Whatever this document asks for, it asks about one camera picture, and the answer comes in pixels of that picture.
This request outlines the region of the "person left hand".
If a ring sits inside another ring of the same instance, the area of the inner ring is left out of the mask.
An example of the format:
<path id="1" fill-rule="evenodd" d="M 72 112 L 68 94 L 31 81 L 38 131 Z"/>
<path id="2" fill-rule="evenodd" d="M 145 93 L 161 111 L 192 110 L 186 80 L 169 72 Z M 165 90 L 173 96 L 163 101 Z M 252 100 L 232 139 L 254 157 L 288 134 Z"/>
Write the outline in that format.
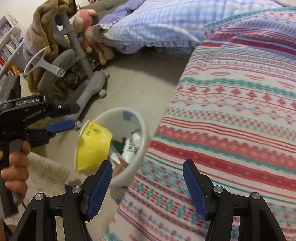
<path id="1" fill-rule="evenodd" d="M 30 152 L 29 142 L 23 141 L 21 150 L 9 155 L 10 166 L 1 170 L 1 178 L 4 180 L 6 189 L 18 196 L 17 204 L 23 201 L 28 190 L 26 181 L 29 178 L 28 154 Z"/>

